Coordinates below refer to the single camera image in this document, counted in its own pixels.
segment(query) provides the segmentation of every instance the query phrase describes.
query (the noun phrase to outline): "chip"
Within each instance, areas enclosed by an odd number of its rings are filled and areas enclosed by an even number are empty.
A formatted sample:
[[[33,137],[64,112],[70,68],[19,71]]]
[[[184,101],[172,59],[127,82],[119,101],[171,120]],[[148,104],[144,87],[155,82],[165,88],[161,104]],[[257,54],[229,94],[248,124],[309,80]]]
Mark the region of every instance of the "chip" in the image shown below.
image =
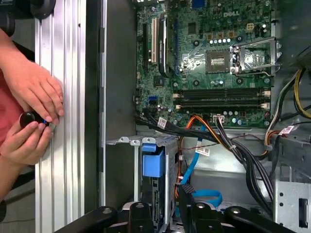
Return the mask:
[[[195,23],[189,23],[188,24],[188,34],[196,34],[196,24]]]
[[[162,76],[154,76],[154,87],[164,87],[165,78]]]
[[[230,68],[229,50],[206,52],[206,73],[227,73]]]

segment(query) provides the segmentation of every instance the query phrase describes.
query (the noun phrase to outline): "white label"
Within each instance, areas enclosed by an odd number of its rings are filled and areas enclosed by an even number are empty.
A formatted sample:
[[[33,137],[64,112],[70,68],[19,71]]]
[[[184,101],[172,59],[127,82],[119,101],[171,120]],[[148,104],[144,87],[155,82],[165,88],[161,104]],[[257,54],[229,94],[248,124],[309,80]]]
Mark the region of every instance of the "white label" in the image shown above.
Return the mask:
[[[157,123],[157,126],[161,129],[165,129],[166,123],[167,123],[167,120],[160,117]]]
[[[289,134],[294,127],[294,125],[290,125],[287,128],[283,129],[278,135]]]
[[[205,148],[205,147],[200,147],[201,145],[202,145],[202,142],[198,141],[196,146],[199,147],[199,148],[196,148],[195,152],[199,153],[201,155],[204,155],[204,156],[209,156],[209,149]]]

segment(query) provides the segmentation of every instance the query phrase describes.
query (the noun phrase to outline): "metal frame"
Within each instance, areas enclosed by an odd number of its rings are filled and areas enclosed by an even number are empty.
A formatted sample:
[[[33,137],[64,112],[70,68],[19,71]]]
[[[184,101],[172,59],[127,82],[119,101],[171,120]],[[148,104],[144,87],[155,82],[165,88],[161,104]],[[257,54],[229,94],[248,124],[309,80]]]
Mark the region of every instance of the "metal frame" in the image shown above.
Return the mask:
[[[35,173],[36,232],[51,233],[85,212],[86,0],[36,19],[35,61],[64,86],[65,116]]]

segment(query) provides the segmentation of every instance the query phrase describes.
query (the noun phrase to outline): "aluminum panel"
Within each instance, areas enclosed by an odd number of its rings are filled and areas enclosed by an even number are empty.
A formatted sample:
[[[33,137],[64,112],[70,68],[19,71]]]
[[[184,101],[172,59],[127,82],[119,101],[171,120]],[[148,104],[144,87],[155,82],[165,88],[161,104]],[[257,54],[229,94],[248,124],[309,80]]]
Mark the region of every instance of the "aluminum panel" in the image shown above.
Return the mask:
[[[299,227],[299,199],[307,199],[307,217],[311,222],[311,184],[294,182],[275,182],[274,221],[297,233],[310,232],[308,228]]]
[[[58,0],[35,21],[35,60],[63,85],[65,116],[36,165],[36,232],[52,233],[84,214],[86,0]]]

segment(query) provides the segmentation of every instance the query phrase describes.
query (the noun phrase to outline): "black clamp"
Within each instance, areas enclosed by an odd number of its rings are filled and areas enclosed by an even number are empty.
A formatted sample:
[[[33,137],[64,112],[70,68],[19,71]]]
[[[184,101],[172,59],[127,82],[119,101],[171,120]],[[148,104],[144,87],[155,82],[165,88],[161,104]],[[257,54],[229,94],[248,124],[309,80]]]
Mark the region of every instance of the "black clamp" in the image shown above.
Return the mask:
[[[53,13],[56,0],[31,0],[30,10],[37,19],[45,19]]]

